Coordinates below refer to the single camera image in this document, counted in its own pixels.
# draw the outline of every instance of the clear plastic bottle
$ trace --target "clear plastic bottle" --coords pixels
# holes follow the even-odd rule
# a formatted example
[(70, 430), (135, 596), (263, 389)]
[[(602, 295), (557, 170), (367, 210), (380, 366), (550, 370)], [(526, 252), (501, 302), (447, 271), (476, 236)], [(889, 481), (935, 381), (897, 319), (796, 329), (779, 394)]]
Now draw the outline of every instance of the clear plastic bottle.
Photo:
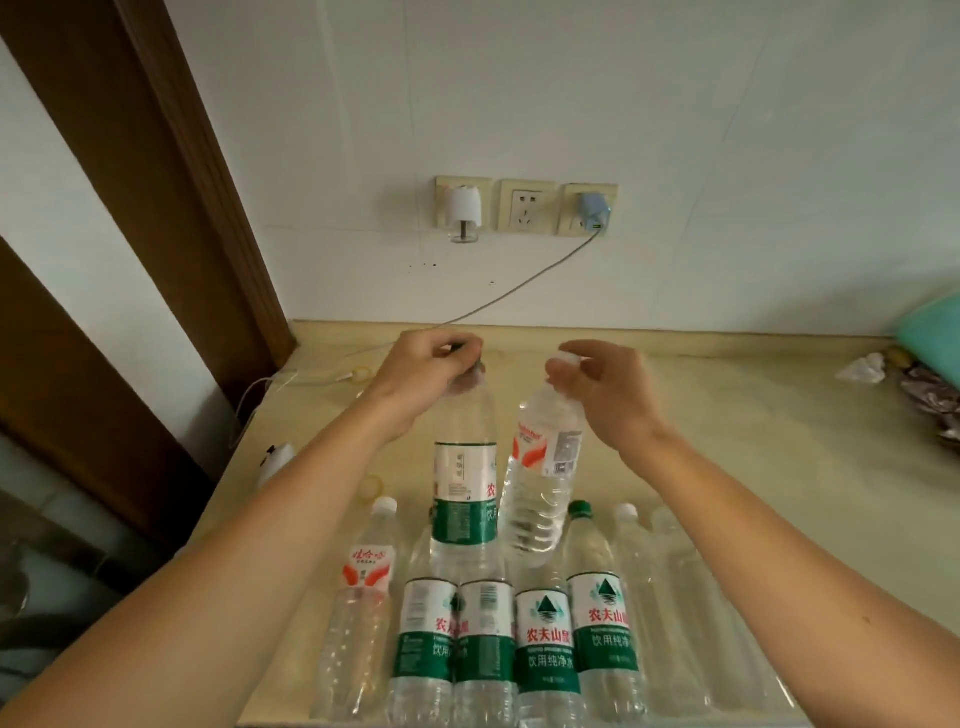
[(613, 554), (589, 503), (574, 500), (568, 510), (564, 570), (584, 702), (595, 720), (639, 724), (645, 686)]
[(660, 573), (654, 536), (640, 525), (632, 503), (620, 503), (614, 516), (613, 555), (633, 608), (650, 712), (668, 717), (709, 713), (709, 694), (677, 619), (670, 585)]
[(665, 571), (681, 624), (703, 670), (714, 707), (725, 712), (768, 711), (792, 702), (696, 546), (666, 506), (653, 514)]
[(496, 569), (496, 419), (478, 361), (434, 407), (433, 552), (436, 573), (457, 584)]
[(453, 725), (514, 728), (514, 588), (499, 549), (486, 578), (460, 585), (453, 658)]
[[(580, 363), (567, 352), (550, 358)], [(560, 542), (586, 424), (584, 406), (549, 384), (520, 405), (499, 518), (511, 562), (542, 566)]]
[(399, 636), (387, 719), (403, 728), (446, 728), (453, 714), (454, 604), (457, 586), (436, 578), (431, 567), (430, 523), (414, 546), (403, 590)]
[(393, 612), (396, 501), (378, 498), (370, 523), (344, 564), (344, 585), (326, 628), (310, 716), (362, 720), (374, 714)]
[(542, 567), (513, 569), (516, 585), (516, 684), (520, 728), (586, 724), (573, 656), (570, 600), (560, 552)]

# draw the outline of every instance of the teal object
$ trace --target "teal object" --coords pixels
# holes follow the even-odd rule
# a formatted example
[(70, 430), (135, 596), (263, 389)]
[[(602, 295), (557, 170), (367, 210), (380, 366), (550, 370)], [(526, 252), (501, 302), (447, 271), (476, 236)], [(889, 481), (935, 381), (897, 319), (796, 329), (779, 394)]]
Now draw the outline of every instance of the teal object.
[(960, 389), (960, 291), (918, 308), (900, 322), (897, 341)]

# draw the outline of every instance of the right hand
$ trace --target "right hand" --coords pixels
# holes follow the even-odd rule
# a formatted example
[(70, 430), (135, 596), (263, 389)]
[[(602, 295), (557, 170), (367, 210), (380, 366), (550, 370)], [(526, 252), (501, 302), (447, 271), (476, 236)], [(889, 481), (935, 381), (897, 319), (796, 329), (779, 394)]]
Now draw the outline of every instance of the right hand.
[(660, 413), (638, 351), (588, 339), (568, 341), (560, 350), (584, 360), (578, 368), (550, 359), (547, 380), (558, 392), (583, 404), (590, 427), (604, 443), (623, 454), (626, 447), (674, 433)]

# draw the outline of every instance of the green bottle cap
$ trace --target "green bottle cap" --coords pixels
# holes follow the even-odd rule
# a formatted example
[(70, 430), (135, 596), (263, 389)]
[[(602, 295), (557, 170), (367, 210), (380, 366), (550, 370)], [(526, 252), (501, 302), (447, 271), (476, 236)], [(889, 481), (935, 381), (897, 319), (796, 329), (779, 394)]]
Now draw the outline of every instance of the green bottle cap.
[(586, 500), (574, 500), (570, 503), (566, 512), (570, 514), (571, 519), (593, 518), (593, 509), (590, 508), (590, 504)]

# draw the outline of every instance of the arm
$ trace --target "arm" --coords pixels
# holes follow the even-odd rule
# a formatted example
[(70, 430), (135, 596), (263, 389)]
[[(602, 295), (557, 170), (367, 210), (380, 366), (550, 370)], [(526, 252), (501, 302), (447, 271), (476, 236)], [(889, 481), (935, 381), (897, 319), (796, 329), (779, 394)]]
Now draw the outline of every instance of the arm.
[[(454, 342), (465, 345), (438, 351)], [(363, 397), (233, 520), (91, 627), (0, 713), (0, 728), (236, 725), (371, 458), (481, 346), (438, 329), (401, 336)]]
[(817, 725), (960, 725), (960, 640), (844, 566), (684, 442), (631, 349), (569, 342), (554, 386), (676, 514)]

